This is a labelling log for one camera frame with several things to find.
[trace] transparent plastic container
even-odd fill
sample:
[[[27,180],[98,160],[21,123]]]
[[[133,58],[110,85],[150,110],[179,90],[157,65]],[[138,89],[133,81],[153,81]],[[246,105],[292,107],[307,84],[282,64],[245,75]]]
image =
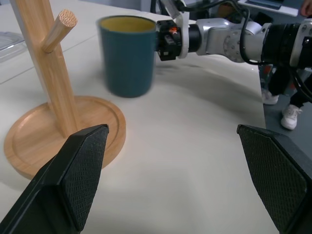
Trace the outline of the transparent plastic container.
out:
[[[0,32],[0,62],[15,57],[27,50],[22,34]]]

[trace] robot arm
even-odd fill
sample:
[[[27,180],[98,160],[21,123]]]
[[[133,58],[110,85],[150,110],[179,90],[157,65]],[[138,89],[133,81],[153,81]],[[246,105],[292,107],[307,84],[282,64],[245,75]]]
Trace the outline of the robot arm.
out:
[[[241,45],[242,24],[226,19],[199,19],[189,25],[189,13],[178,10],[177,2],[181,1],[162,2],[175,19],[157,22],[158,54],[162,61],[185,58],[187,53],[196,52],[199,56],[223,55],[234,62],[247,58],[293,68],[312,67],[312,19],[301,24],[266,23],[262,27],[250,21]]]

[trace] hand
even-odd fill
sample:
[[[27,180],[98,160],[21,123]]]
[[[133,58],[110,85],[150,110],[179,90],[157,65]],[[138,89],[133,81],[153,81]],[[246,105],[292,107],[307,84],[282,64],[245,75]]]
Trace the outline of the hand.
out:
[[[312,0],[304,0],[300,13],[302,16],[311,16],[312,15]]]

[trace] cup rim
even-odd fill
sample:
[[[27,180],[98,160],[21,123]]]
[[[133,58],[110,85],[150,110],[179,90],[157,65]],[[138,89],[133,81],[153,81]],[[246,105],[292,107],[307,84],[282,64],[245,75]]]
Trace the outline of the cup rim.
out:
[[[106,20],[106,19],[109,19],[109,18],[117,18],[117,17],[133,17],[133,18],[140,18],[140,19],[143,19],[143,20],[148,20],[150,22],[152,22],[154,24],[154,27],[153,29],[151,30],[147,30],[147,31],[144,31],[144,32],[120,32],[120,31],[112,31],[112,30],[108,30],[107,28],[105,27],[102,27],[101,26],[101,22],[103,20]],[[106,31],[109,31],[109,32],[113,32],[113,33],[119,33],[119,34],[133,34],[133,35],[136,35],[136,34],[149,34],[149,33],[154,33],[156,32],[156,22],[149,19],[149,18],[145,18],[145,17],[141,17],[141,16],[131,16],[131,15],[117,15],[117,16],[107,16],[107,17],[102,17],[100,19],[97,20],[97,25],[103,29],[103,30],[106,30]]]

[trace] wooden mug tree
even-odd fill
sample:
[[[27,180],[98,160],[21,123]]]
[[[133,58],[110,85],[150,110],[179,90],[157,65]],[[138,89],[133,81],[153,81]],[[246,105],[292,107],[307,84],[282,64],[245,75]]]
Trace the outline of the wooden mug tree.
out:
[[[6,157],[21,175],[32,178],[69,135],[107,123],[106,166],[124,144],[126,123],[114,104],[97,97],[74,97],[59,43],[76,25],[75,15],[63,10],[54,20],[49,0],[11,0],[11,4],[48,103],[14,123],[4,142]]]

